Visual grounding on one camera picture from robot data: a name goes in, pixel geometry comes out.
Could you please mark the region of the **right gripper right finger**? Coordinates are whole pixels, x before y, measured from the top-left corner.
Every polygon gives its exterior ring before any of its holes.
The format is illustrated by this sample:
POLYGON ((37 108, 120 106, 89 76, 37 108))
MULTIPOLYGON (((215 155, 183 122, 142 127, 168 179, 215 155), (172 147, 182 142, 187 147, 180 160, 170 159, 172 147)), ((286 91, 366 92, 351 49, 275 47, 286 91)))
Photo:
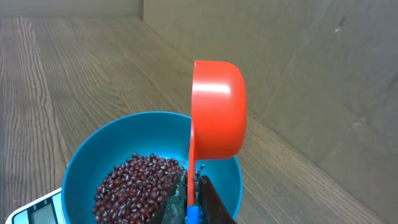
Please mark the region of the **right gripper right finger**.
POLYGON ((194 175, 194 223, 237 224, 228 213, 210 178, 201 174, 204 166, 201 165, 194 175))

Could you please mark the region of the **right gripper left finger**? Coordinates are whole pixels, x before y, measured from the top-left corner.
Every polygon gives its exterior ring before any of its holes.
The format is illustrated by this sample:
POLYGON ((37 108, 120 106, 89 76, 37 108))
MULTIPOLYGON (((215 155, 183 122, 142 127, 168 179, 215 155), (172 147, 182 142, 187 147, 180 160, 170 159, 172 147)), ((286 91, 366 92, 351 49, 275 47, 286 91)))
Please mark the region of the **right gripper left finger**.
POLYGON ((181 170, 151 224, 185 224, 187 207, 187 171, 181 170))

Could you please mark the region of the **red measuring scoop blue handle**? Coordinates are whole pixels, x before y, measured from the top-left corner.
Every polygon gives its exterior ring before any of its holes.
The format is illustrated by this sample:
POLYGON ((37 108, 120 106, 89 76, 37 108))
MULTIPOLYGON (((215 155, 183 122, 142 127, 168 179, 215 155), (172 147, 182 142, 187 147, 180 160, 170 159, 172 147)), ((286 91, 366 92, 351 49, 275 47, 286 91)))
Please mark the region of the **red measuring scoop blue handle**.
POLYGON ((195 204, 196 162, 230 159, 241 150, 246 132, 246 110, 245 83, 235 65, 210 60, 194 62, 187 223, 200 222, 200 209, 195 204))

